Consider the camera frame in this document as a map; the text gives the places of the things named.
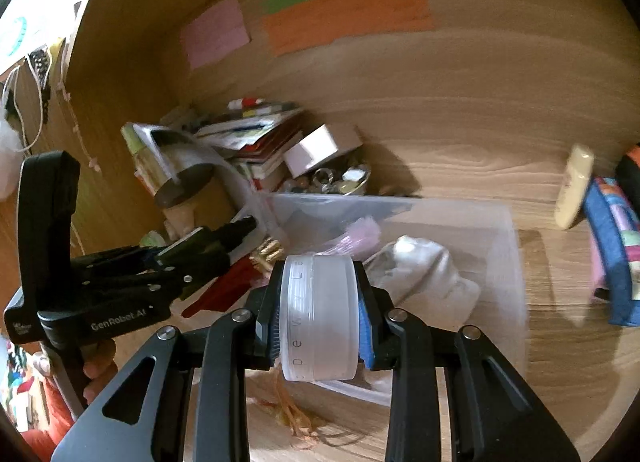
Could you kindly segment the person's left hand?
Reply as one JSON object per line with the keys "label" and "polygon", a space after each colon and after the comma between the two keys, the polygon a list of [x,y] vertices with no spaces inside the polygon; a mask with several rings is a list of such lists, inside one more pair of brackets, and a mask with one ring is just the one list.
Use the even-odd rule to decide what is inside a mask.
{"label": "person's left hand", "polygon": [[112,339],[101,341],[96,349],[86,355],[84,373],[89,383],[84,388],[84,398],[91,404],[118,372],[115,362],[116,344]]}

